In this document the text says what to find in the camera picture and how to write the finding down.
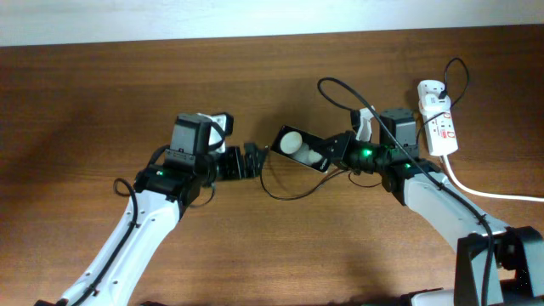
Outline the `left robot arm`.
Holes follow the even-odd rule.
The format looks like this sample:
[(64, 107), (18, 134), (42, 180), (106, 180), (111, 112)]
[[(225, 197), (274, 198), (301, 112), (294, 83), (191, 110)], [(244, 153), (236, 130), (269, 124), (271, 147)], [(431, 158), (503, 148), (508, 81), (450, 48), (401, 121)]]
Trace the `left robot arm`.
[(126, 305), (156, 249), (192, 207), (201, 189), (218, 181), (260, 175), (267, 155), (254, 143), (227, 146), (234, 118), (179, 114), (172, 139), (159, 147), (126, 187), (127, 207), (93, 262), (59, 298), (59, 305)]

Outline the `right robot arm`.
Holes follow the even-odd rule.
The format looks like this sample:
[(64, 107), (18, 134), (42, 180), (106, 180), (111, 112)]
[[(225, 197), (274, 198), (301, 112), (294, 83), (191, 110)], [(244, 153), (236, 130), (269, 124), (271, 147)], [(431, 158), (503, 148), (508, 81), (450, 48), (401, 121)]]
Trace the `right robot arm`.
[(530, 226), (514, 228), (455, 189), (431, 161), (418, 156), (410, 110), (384, 111), (380, 140), (353, 131), (323, 140), (315, 150), (353, 173), (379, 173), (384, 189), (418, 213), (456, 252), (455, 284), (400, 297), (402, 305), (541, 305), (543, 237)]

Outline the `black smartphone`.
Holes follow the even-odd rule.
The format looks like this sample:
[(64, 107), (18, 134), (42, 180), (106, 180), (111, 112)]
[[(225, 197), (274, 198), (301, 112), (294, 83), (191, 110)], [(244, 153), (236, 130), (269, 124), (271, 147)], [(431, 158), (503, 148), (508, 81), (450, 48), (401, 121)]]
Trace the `black smartphone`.
[(305, 167), (327, 173), (331, 165), (328, 157), (315, 150), (323, 138), (296, 127), (284, 125), (277, 133), (270, 150)]

